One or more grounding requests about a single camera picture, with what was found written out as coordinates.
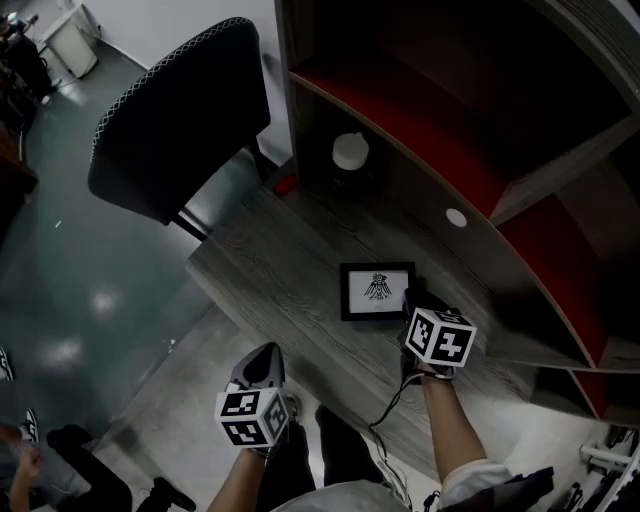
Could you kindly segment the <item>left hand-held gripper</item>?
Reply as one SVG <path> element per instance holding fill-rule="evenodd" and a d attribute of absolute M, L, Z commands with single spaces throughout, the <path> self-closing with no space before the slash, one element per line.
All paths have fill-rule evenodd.
<path fill-rule="evenodd" d="M 290 421 L 285 381 L 276 343 L 257 347 L 234 366 L 215 402 L 216 422 L 233 446 L 269 450 L 277 445 Z"/>

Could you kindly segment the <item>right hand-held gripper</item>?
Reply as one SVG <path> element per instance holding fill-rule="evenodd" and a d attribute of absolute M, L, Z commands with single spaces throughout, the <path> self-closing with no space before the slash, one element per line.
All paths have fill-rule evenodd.
<path fill-rule="evenodd" d="M 398 335 L 402 379 L 453 379 L 470 354 L 477 327 L 423 286 L 402 296 L 406 327 Z"/>

